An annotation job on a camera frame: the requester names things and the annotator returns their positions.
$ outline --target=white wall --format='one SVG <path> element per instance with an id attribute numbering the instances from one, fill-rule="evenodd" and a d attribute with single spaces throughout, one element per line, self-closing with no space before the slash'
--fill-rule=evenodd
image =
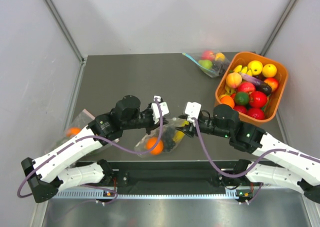
<path id="1" fill-rule="evenodd" d="M 35 202 L 17 197 L 20 162 L 61 133 L 80 63 L 43 0 L 0 0 L 0 23 L 0 220 L 25 227 Z"/>
<path id="2" fill-rule="evenodd" d="M 82 55 L 260 52 L 289 0 L 53 0 Z"/>
<path id="3" fill-rule="evenodd" d="M 289 80 L 279 106 L 291 144 L 320 157 L 320 1 L 299 0 L 267 57 L 283 63 Z"/>

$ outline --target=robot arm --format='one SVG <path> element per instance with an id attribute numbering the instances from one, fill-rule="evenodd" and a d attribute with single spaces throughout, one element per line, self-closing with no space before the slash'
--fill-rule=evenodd
<path id="1" fill-rule="evenodd" d="M 101 148 L 107 142 L 94 138 L 103 137 L 110 141 L 122 136 L 124 130 L 145 128 L 149 134 L 159 126 L 161 115 L 167 115 L 169 109 L 160 96 L 140 112 L 140 100 L 127 95 L 118 101 L 110 112 L 97 116 L 76 136 L 46 155 L 21 162 L 25 176 L 35 172 L 27 180 L 36 203 L 52 198 L 58 191 L 87 183 L 106 183 L 112 179 L 112 168 L 104 160 L 88 166 L 68 168 L 86 154 Z"/>
<path id="2" fill-rule="evenodd" d="M 198 103 L 188 102 L 183 117 L 190 123 L 177 129 L 189 137 L 197 136 L 197 121 L 201 133 L 229 138 L 229 144 L 235 149 L 264 157 L 283 167 L 257 164 L 252 168 L 253 163 L 249 161 L 242 166 L 241 172 L 249 170 L 245 178 L 250 182 L 290 188 L 320 203 L 320 159 L 280 142 L 262 128 L 240 121 L 239 113 L 228 105 L 216 106 L 213 117 L 204 116 L 200 108 Z"/>

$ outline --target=white clip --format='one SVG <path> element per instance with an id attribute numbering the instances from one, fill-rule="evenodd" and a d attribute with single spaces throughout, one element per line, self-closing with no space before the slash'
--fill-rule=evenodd
<path id="1" fill-rule="evenodd" d="M 193 118 L 198 119 L 201 111 L 201 104 L 197 102 L 188 102 L 184 108 L 184 114 L 187 115 L 187 121 L 193 123 L 193 126 L 196 126 L 195 120 Z"/>
<path id="2" fill-rule="evenodd" d="M 153 100 L 160 102 L 161 101 L 161 97 L 155 95 L 153 97 Z M 160 109 L 161 109 L 162 116 L 165 116 L 165 115 L 169 114 L 169 108 L 168 108 L 167 102 L 161 102 L 159 104 L 160 104 Z M 159 119 L 160 119 L 160 112 L 159 112 L 157 104 L 156 103 L 152 103 L 151 104 L 151 109 L 153 111 L 154 123 L 157 124 L 159 122 Z"/>

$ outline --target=red fruit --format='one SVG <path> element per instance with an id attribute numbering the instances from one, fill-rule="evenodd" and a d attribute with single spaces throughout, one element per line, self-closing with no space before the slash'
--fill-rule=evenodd
<path id="1" fill-rule="evenodd" d="M 206 50 L 205 52 L 203 52 L 203 54 L 201 55 L 201 59 L 202 60 L 209 60 L 209 61 L 214 61 L 216 58 L 216 55 L 213 51 L 211 50 Z"/>
<path id="2" fill-rule="evenodd" d="M 246 114 L 252 118 L 257 119 L 257 120 L 264 120 L 265 119 L 264 112 L 259 108 L 251 108 L 246 112 Z"/>
<path id="3" fill-rule="evenodd" d="M 247 113 L 247 109 L 243 105 L 236 105 L 233 109 L 243 114 Z"/>
<path id="4" fill-rule="evenodd" d="M 262 108 L 267 101 L 267 96 L 260 91 L 254 91 L 250 94 L 249 104 L 254 108 Z"/>
<path id="5" fill-rule="evenodd" d="M 274 92 L 279 86 L 279 81 L 275 78 L 266 78 L 264 82 L 271 87 L 272 89 L 271 93 Z"/>
<path id="6" fill-rule="evenodd" d="M 256 87 L 254 86 L 253 83 L 243 82 L 242 84 L 239 85 L 237 91 L 238 92 L 250 93 L 250 92 L 256 91 Z"/>

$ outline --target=orange basket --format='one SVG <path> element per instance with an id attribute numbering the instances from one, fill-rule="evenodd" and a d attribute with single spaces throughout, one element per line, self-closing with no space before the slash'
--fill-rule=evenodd
<path id="1" fill-rule="evenodd" d="M 264 110 L 265 119 L 263 120 L 255 119 L 246 114 L 239 112 L 240 120 L 251 123 L 256 126 L 260 126 L 264 123 L 271 121 L 275 117 L 280 100 L 282 98 L 282 95 L 284 93 L 284 90 L 288 81 L 287 69 L 277 61 L 274 61 L 272 59 L 263 57 L 261 55 L 258 55 L 252 52 L 240 52 L 236 54 L 215 91 L 214 106 L 222 104 L 221 101 L 219 100 L 219 96 L 223 95 L 226 92 L 225 90 L 226 78 L 227 78 L 227 75 L 230 73 L 230 71 L 233 70 L 238 65 L 247 66 L 250 61 L 260 61 L 263 64 L 263 66 L 266 64 L 274 64 L 277 68 L 275 78 L 279 81 L 279 86 L 276 89 L 276 91 L 270 95 L 269 102 Z"/>

